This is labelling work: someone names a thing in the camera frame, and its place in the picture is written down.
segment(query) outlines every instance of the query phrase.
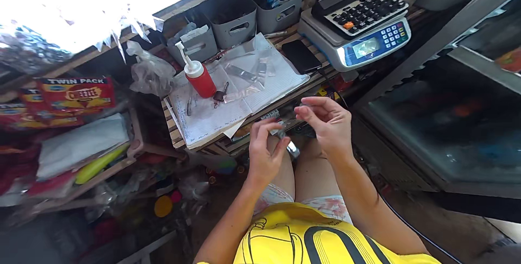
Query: white pump cap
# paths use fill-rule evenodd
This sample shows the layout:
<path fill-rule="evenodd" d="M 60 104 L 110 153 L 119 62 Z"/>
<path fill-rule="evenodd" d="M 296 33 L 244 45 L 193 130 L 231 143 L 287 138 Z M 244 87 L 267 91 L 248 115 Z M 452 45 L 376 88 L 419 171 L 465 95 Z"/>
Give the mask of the white pump cap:
<path fill-rule="evenodd" d="M 185 61 L 185 73 L 189 78 L 197 78 L 200 75 L 204 73 L 203 65 L 200 61 L 192 61 L 188 55 L 185 54 L 183 49 L 185 49 L 185 46 L 181 41 L 176 43 L 177 48 L 179 48 L 179 51 L 181 52 L 181 56 L 183 57 L 183 60 Z"/>

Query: orange key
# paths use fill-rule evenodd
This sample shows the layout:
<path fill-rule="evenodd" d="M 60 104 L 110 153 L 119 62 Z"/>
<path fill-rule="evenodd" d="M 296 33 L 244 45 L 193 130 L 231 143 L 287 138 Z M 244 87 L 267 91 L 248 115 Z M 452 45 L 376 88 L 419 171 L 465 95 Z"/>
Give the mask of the orange key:
<path fill-rule="evenodd" d="M 353 28 L 354 26 L 355 26 L 355 24 L 353 24 L 353 22 L 347 22 L 347 23 L 344 24 L 343 27 L 344 27 L 346 30 L 349 30 L 349 29 Z"/>

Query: hand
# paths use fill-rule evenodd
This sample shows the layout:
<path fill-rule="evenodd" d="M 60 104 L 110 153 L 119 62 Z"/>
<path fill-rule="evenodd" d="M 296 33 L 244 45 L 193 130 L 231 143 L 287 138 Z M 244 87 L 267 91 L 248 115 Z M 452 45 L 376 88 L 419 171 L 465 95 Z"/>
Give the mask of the hand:
<path fill-rule="evenodd" d="M 277 175 L 286 147 L 291 141 L 289 137 L 284 137 L 271 154 L 267 141 L 272 129 L 282 129 L 282 125 L 276 123 L 275 119 L 265 119 L 253 124 L 250 131 L 250 170 L 246 182 L 255 188 L 264 189 Z"/>
<path fill-rule="evenodd" d="M 324 154 L 351 158 L 351 113 L 329 97 L 305 97 L 302 103 L 304 106 L 295 107 L 296 118 L 313 127 Z"/>

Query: pump dispenser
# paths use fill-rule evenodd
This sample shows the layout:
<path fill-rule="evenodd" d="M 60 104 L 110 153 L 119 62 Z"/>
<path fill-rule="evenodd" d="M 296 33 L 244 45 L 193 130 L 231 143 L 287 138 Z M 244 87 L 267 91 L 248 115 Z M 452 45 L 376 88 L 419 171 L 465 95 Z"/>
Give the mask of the pump dispenser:
<path fill-rule="evenodd" d="M 201 97 L 212 97 L 217 91 L 217 88 L 215 87 L 214 81 L 208 73 L 205 65 L 199 61 L 192 61 L 183 51 L 185 46 L 181 41 L 176 43 L 176 47 L 179 48 L 181 56 L 186 63 L 184 68 L 186 79 L 188 79 L 195 91 L 197 91 Z"/>

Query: display refrigerator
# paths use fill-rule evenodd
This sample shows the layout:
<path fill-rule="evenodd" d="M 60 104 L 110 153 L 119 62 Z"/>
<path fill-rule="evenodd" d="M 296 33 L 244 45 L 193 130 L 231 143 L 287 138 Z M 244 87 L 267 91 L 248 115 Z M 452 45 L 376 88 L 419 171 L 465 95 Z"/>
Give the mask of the display refrigerator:
<path fill-rule="evenodd" d="M 521 0 L 471 0 L 351 108 L 353 143 L 408 190 L 521 198 Z"/>

